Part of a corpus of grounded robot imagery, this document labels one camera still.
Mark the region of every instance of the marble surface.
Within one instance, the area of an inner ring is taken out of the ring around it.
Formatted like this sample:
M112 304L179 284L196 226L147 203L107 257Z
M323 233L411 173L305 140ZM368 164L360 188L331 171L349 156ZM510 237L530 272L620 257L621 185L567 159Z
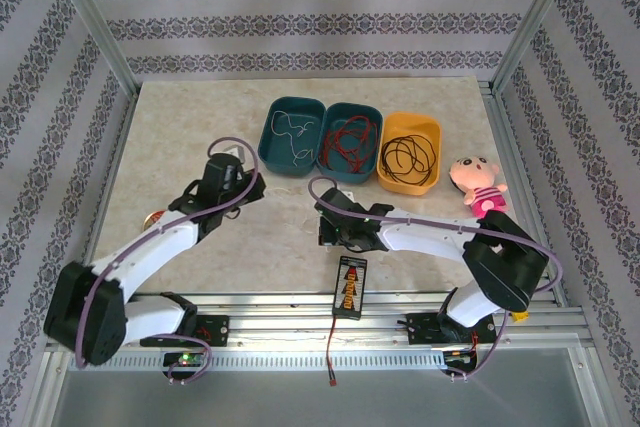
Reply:
M111 195L95 258L141 232L145 217L166 208L200 178L214 139L233 135L257 147L271 103L282 96L371 105L383 115L424 113L442 126L440 180L423 197L382 189L375 174L362 185L342 186L369 207L390 203L418 213L470 217L462 194L449 182L451 163L483 155L499 163L476 79L310 79L147 82L142 88ZM317 245L318 218L306 178L272 174L260 165L265 199L242 209L203 242L172 260L140 289L192 292L330 292L341 247ZM324 186L318 184L320 192ZM367 290L444 291L464 285L462 264L410 252L363 254L369 260Z

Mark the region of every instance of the doll head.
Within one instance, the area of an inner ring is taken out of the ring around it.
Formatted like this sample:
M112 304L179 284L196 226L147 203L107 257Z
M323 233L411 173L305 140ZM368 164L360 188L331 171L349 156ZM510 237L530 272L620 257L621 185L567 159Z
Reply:
M484 157L463 157L453 163L449 170L451 181L461 191L493 187L500 168L490 164Z

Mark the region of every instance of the patterned wallpaper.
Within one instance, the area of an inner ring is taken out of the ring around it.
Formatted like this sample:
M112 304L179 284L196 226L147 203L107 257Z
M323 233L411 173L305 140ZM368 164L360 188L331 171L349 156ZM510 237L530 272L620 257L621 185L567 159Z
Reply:
M88 248L128 105L70 0L0 0L0 426L20 425L62 265Z
M638 1L555 0L503 93L624 425L640 425Z
M140 80L489 80L532 0L96 0Z

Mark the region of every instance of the robotic arm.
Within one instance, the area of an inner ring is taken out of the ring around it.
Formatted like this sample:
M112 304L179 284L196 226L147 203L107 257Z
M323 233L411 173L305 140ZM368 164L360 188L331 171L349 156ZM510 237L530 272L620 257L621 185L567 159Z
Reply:
M121 253L131 254L110 271L99 285L87 317L82 356L91 364L108 361L122 344L146 337L174 333L194 336L197 307L173 294L131 300L140 285L163 265L190 249L220 226L223 217L239 211L244 204L264 197L265 183L260 174L249 193L239 202L217 212L185 217L222 206L235 199L250 185L253 171L244 172L241 161L230 154L213 154L201 180L194 180L175 199L154 224L162 235L144 241L142 233L116 252L89 266L72 262L58 278L44 323L44 332L62 345L75 350L75 341L85 298L96 279Z
M328 207L359 214L360 218ZM321 245L342 245L353 252L410 250L464 262L469 267L474 280L449 294L437 321L429 328L433 339L465 341L474 326L501 308L526 311L549 260L521 243L465 232L472 230L469 227L480 227L496 235L506 234L503 237L533 242L507 215L498 211L490 211L476 222L433 219L386 204L373 204L366 210L335 187L320 197L315 208L321 214ZM405 218L406 224L398 220ZM447 231L424 225L441 222L460 228Z

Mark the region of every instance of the stuffed toy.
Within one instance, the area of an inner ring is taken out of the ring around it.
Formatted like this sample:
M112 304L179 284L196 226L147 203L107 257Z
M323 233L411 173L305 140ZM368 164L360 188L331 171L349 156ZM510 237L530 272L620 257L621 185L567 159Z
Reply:
M464 204L471 207L473 215L484 218L490 210L509 210L502 192L506 184L493 185L500 167L489 164L483 157L464 157L451 166L449 176L453 185L464 192Z

